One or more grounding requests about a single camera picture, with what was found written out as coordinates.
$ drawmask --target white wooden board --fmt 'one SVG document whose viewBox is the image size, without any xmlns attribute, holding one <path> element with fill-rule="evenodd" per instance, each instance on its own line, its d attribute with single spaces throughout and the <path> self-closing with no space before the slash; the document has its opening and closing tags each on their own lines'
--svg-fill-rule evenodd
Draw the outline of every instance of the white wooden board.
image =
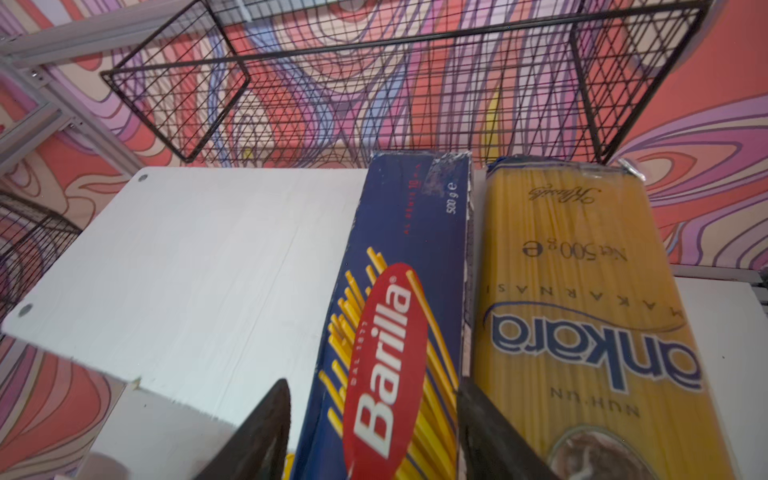
<svg viewBox="0 0 768 480">
<path fill-rule="evenodd" d="M 285 377 L 295 448 L 365 175 L 145 168 L 2 328 L 233 425 Z"/>
<path fill-rule="evenodd" d="M 768 478 L 768 319 L 748 283 L 676 278 L 743 480 Z"/>
<path fill-rule="evenodd" d="M 189 480 L 234 432 L 229 423 L 127 386 L 77 480 Z"/>
</svg>

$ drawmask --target red oval logo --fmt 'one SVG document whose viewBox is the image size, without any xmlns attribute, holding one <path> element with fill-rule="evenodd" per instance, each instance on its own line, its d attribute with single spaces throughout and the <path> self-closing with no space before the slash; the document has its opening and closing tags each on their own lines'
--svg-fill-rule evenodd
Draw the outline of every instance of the red oval logo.
<svg viewBox="0 0 768 480">
<path fill-rule="evenodd" d="M 422 404 L 429 324 L 406 274 L 382 272 L 366 301 L 349 364 L 344 460 L 351 478 L 392 478 Z M 413 273 L 415 288 L 421 288 Z"/>
</svg>

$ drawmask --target wire mesh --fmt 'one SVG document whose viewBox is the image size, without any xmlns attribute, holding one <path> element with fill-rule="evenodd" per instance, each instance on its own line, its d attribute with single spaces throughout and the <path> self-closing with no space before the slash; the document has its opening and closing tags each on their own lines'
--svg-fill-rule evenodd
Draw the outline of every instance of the wire mesh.
<svg viewBox="0 0 768 480">
<path fill-rule="evenodd" d="M 0 323 L 80 233 L 56 212 L 0 192 Z"/>
<path fill-rule="evenodd" d="M 196 0 L 105 81 L 183 161 L 606 163 L 710 0 Z"/>
</svg>

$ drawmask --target metal frame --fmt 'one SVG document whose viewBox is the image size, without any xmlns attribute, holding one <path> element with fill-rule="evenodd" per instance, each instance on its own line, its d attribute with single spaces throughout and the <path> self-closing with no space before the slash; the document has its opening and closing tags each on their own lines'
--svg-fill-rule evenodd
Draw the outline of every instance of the metal frame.
<svg viewBox="0 0 768 480">
<path fill-rule="evenodd" d="M 689 278 L 707 278 L 710 280 L 730 280 L 733 282 L 745 282 L 752 285 L 760 285 L 763 279 L 755 270 L 740 268 L 723 268 L 721 266 L 678 265 L 672 263 L 672 274 Z"/>
<path fill-rule="evenodd" d="M 211 16 L 213 18 L 213 22 L 216 22 L 219 29 L 222 29 L 222 25 L 229 25 L 230 23 L 234 23 L 237 21 L 235 18 L 234 20 L 230 17 L 233 15 L 237 15 L 236 12 L 227 11 L 225 12 L 225 19 L 221 20 L 220 16 L 222 15 L 221 12 L 218 11 L 217 8 L 211 8 L 209 1 L 202 1 L 203 5 L 207 7 L 207 10 L 211 13 Z M 273 0 L 272 2 L 266 2 L 266 0 L 261 0 L 257 3 L 267 3 L 268 5 L 271 5 L 272 3 L 278 3 L 282 2 L 283 0 Z M 152 37 L 148 38 L 145 42 L 143 42 L 141 45 L 138 45 L 136 48 L 132 50 L 132 52 L 124 58 L 124 60 L 116 65 L 111 70 L 103 71 L 101 72 L 102 77 L 104 80 L 110 85 L 112 90 L 118 94 L 121 99 L 131 108 L 131 110 L 176 154 L 178 155 L 182 161 L 185 161 L 187 163 L 195 160 L 195 157 L 197 154 L 202 150 L 203 145 L 206 143 L 206 140 L 212 135 L 212 133 L 216 130 L 217 126 L 221 122 L 221 118 L 224 117 L 226 114 L 228 114 L 229 110 L 235 105 L 235 101 L 229 102 L 221 111 L 218 119 L 216 119 L 215 122 L 212 122 L 210 125 L 208 125 L 208 130 L 206 131 L 205 137 L 202 138 L 200 143 L 197 145 L 197 148 L 194 150 L 192 154 L 186 155 L 182 154 L 179 149 L 174 146 L 159 130 L 155 125 L 152 124 L 151 120 L 147 118 L 145 114 L 143 114 L 137 106 L 127 98 L 126 94 L 121 91 L 118 81 L 116 80 L 115 75 L 120 74 L 137 74 L 140 72 L 146 72 L 146 71 L 162 71 L 162 70 L 171 70 L 174 68 L 194 68 L 194 67 L 200 67 L 204 65 L 233 65 L 237 63 L 240 66 L 240 69 L 244 70 L 247 73 L 247 67 L 243 67 L 244 62 L 252 62 L 252 61 L 273 61 L 280 58 L 293 58 L 298 56 L 308 56 L 308 55 L 319 55 L 319 54 L 325 54 L 330 52 L 336 52 L 336 51 L 347 51 L 351 49 L 371 49 L 378 47 L 388 47 L 391 45 L 398 45 L 398 44 L 411 44 L 415 42 L 428 42 L 428 41 L 436 41 L 436 40 L 445 40 L 445 39 L 452 39 L 452 38 L 461 38 L 461 37 L 468 37 L 471 35 L 487 35 L 487 34 L 494 34 L 494 33 L 501 33 L 501 32 L 508 32 L 508 31 L 523 31 L 527 29 L 533 29 L 533 28 L 545 28 L 550 27 L 553 25 L 572 25 L 572 29 L 570 32 L 570 44 L 571 44 L 571 50 L 573 51 L 573 57 L 574 57 L 574 63 L 575 63 L 575 72 L 578 79 L 578 87 L 581 91 L 581 101 L 584 106 L 584 116 L 586 117 L 586 123 L 588 126 L 588 137 L 591 137 L 591 143 L 594 151 L 594 156 L 592 158 L 593 161 L 597 161 L 601 164 L 607 164 L 612 159 L 611 157 L 617 152 L 618 148 L 621 146 L 621 143 L 626 138 L 627 134 L 631 130 L 631 128 L 634 126 L 634 123 L 639 118 L 639 115 L 641 112 L 646 108 L 647 104 L 650 102 L 651 98 L 654 96 L 657 89 L 660 87 L 661 83 L 664 81 L 664 79 L 669 75 L 672 68 L 675 65 L 675 62 L 677 59 L 680 58 L 680 56 L 686 51 L 688 45 L 690 44 L 690 40 L 695 36 L 696 33 L 701 28 L 701 25 L 703 24 L 704 19 L 707 17 L 707 13 L 710 10 L 710 6 L 712 4 L 713 0 L 683 0 L 681 2 L 666 2 L 666 3 L 657 3 L 653 5 L 643 5 L 643 6 L 631 6 L 628 8 L 622 8 L 622 9 L 616 9 L 616 10 L 607 10 L 607 11 L 600 11 L 600 12 L 584 12 L 584 4 L 585 1 L 581 0 L 581 3 L 579 5 L 579 8 L 574 13 L 569 14 L 563 14 L 563 15 L 555 15 L 551 17 L 546 18 L 534 18 L 530 20 L 523 20 L 523 21 L 515 21 L 515 22 L 502 22 L 495 25 L 487 25 L 483 27 L 477 27 L 477 28 L 466 28 L 461 30 L 454 30 L 454 31 L 446 31 L 446 32 L 440 32 L 440 33 L 431 33 L 431 34 L 420 34 L 420 35 L 411 35 L 407 37 L 401 37 L 401 38 L 388 38 L 385 40 L 376 40 L 376 41 L 362 41 L 357 43 L 342 43 L 338 45 L 330 45 L 330 46 L 323 46 L 323 47 L 317 47 L 317 48 L 302 48 L 302 49 L 295 49 L 295 50 L 282 50 L 282 51 L 268 51 L 268 52 L 257 52 L 257 53 L 240 53 L 239 55 L 234 56 L 217 56 L 215 58 L 202 58 L 197 60 L 189 60 L 189 61 L 175 61 L 175 62 L 167 62 L 167 63 L 159 63 L 159 64 L 152 64 L 152 65 L 139 65 L 139 66 L 130 66 L 126 67 L 127 60 L 133 58 L 137 53 L 146 45 L 149 44 L 150 41 L 157 40 L 158 38 L 166 38 L 167 32 L 164 31 L 166 27 L 169 25 L 172 25 L 175 20 L 177 20 L 181 14 L 183 14 L 186 10 L 188 10 L 190 7 L 192 7 L 196 2 L 190 3 L 184 10 L 179 12 L 179 14 L 175 15 L 171 20 L 166 22 L 162 27 L 160 27 L 156 32 L 152 35 Z M 665 61 L 664 65 L 658 70 L 656 74 L 653 75 L 653 80 L 647 85 L 647 89 L 645 91 L 642 91 L 641 95 L 637 98 L 637 103 L 632 107 L 631 112 L 629 112 L 626 120 L 616 129 L 615 133 L 611 135 L 609 138 L 605 138 L 604 140 L 600 139 L 600 135 L 598 133 L 598 112 L 596 110 L 597 107 L 592 105 L 592 100 L 590 98 L 590 91 L 588 88 L 588 79 L 586 78 L 587 72 L 585 71 L 585 66 L 581 64 L 581 61 L 579 60 L 579 54 L 578 54 L 578 32 L 580 25 L 588 25 L 589 22 L 602 22 L 607 21 L 611 19 L 617 19 L 617 18 L 632 18 L 632 17 L 640 17 L 640 16 L 647 16 L 647 17 L 655 17 L 655 15 L 663 14 L 665 12 L 689 12 L 690 16 L 693 18 L 693 22 L 690 24 L 689 28 L 687 29 L 686 33 L 682 37 L 681 40 L 677 43 L 677 45 L 674 47 L 673 50 L 670 51 L 670 57 Z M 639 92 L 640 85 L 638 84 L 637 87 L 635 87 L 634 91 L 637 93 Z M 237 98 L 241 95 L 241 91 L 237 92 Z"/>
<path fill-rule="evenodd" d="M 8 144 L 8 146 L 14 145 L 14 151 L 3 151 L 0 157 L 0 168 L 12 167 L 15 162 L 34 150 L 45 138 L 64 127 L 67 122 L 70 127 L 82 133 L 91 142 L 94 150 L 122 174 L 133 177 L 144 167 L 144 163 L 103 122 L 94 117 L 64 85 L 50 79 L 48 74 L 36 69 L 21 71 L 2 62 L 0 62 L 0 74 L 5 74 L 22 87 L 38 102 L 40 107 L 37 111 L 41 111 L 34 116 L 35 121 L 32 121 L 33 118 L 29 121 L 25 118 L 20 125 L 7 133 L 13 134 L 12 138 L 19 141 Z M 42 121 L 43 117 L 39 116 L 42 112 L 46 115 L 55 115 L 56 118 L 49 119 L 50 121 L 46 123 Z M 7 134 L 0 137 L 0 141 L 5 139 Z"/>
<path fill-rule="evenodd" d="M 272 11 L 298 10 L 326 5 L 333 0 L 213 0 L 224 25 L 251 22 L 272 15 Z M 0 55 L 8 56 L 19 68 L 37 67 L 111 50 L 132 47 L 151 36 L 167 18 L 186 7 L 190 0 L 147 0 L 114 12 L 47 28 L 30 35 L 0 38 Z"/>
<path fill-rule="evenodd" d="M 28 68 L 136 45 L 188 2 L 149 0 L 31 35 L 7 38 L 0 43 L 0 55 L 10 55 L 14 66 Z"/>
<path fill-rule="evenodd" d="M 9 192 L 0 192 L 0 210 L 5 225 L 0 248 L 0 265 L 4 269 L 0 288 L 1 323 L 82 230 L 60 213 Z M 41 242 L 42 248 L 28 248 L 28 241 Z M 39 268 L 25 269 L 28 258 L 35 255 L 42 260 Z"/>
<path fill-rule="evenodd" d="M 104 82 L 109 85 L 109 88 L 123 101 L 123 103 L 128 106 L 128 108 L 131 109 L 134 114 L 138 117 L 139 120 L 141 120 L 141 123 L 147 126 L 152 133 L 155 135 L 155 137 L 159 138 L 160 141 L 165 144 L 166 147 L 170 149 L 170 151 L 174 152 L 174 155 L 179 157 L 182 161 L 186 163 L 190 163 L 194 160 L 194 158 L 200 153 L 200 150 L 203 149 L 203 146 L 205 143 L 210 139 L 210 137 L 214 134 L 214 131 L 216 128 L 221 124 L 221 122 L 224 120 L 224 118 L 227 116 L 227 114 L 230 112 L 232 107 L 237 103 L 237 101 L 240 99 L 241 96 L 243 96 L 243 93 L 245 92 L 246 88 L 248 87 L 248 84 L 250 83 L 250 75 L 248 74 L 248 70 L 246 69 L 245 63 L 243 60 L 239 60 L 236 57 L 229 57 L 229 60 L 227 63 L 235 62 L 240 67 L 240 70 L 243 72 L 245 81 L 243 82 L 243 85 L 238 89 L 237 93 L 232 97 L 232 99 L 227 103 L 227 105 L 222 109 L 221 113 L 217 116 L 216 120 L 211 123 L 211 128 L 209 131 L 204 135 L 203 139 L 199 142 L 199 144 L 195 147 L 194 151 L 189 154 L 185 155 L 183 152 L 181 152 L 178 148 L 176 148 L 173 143 L 171 143 L 165 135 L 163 135 L 158 129 L 155 124 L 153 124 L 149 119 L 146 117 L 146 115 L 142 114 L 141 111 L 136 108 L 136 105 L 134 102 L 132 102 L 128 97 L 125 96 L 125 93 L 114 83 L 114 79 L 112 74 L 114 72 L 119 71 L 130 71 L 131 68 L 125 68 L 124 65 L 128 60 L 133 58 L 134 55 L 136 55 L 139 51 L 141 51 L 142 48 L 146 47 L 150 42 L 155 41 L 157 39 L 157 36 L 168 26 L 173 24 L 176 20 L 179 19 L 184 13 L 187 12 L 190 8 L 192 8 L 195 5 L 195 2 L 189 2 L 188 5 L 186 5 L 184 8 L 182 8 L 180 11 L 176 13 L 176 15 L 172 16 L 167 20 L 167 22 L 163 23 L 151 36 L 146 37 L 139 45 L 136 45 L 131 52 L 128 55 L 125 55 L 118 63 L 115 65 L 114 68 L 111 70 L 106 70 L 100 73 L 101 78 L 104 80 Z M 207 14 L 210 15 L 211 20 L 213 21 L 214 27 L 219 31 L 221 36 L 224 38 L 224 41 L 226 42 L 227 47 L 230 49 L 230 51 L 237 52 L 235 48 L 232 46 L 232 43 L 230 42 L 230 39 L 227 37 L 227 35 L 224 33 L 223 26 L 221 22 L 219 21 L 219 18 L 214 14 L 214 11 L 210 7 L 210 3 L 205 2 L 205 9 L 207 11 Z"/>
<path fill-rule="evenodd" d="M 53 104 L 43 104 L 0 135 L 0 172 L 7 172 L 45 139 L 70 123 Z"/>
</svg>

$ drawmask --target barilla logo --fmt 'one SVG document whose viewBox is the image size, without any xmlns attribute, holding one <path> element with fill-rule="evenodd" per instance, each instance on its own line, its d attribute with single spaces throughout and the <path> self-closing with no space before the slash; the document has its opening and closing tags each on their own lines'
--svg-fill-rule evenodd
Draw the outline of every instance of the barilla logo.
<svg viewBox="0 0 768 480">
<path fill-rule="evenodd" d="M 497 349 L 510 355 L 536 356 L 546 352 L 561 362 L 605 368 L 615 392 L 629 393 L 626 372 L 653 380 L 669 379 L 693 392 L 702 390 L 699 360 L 683 343 L 643 333 L 643 352 L 636 352 L 633 332 L 627 329 L 551 320 L 545 316 L 535 316 L 532 321 L 515 315 L 491 316 L 492 342 Z M 564 341 L 566 331 L 571 333 L 573 342 Z"/>
<path fill-rule="evenodd" d="M 351 478 L 393 478 L 422 402 L 429 325 L 406 272 L 382 272 L 360 316 L 344 404 L 344 459 Z"/>
</svg>

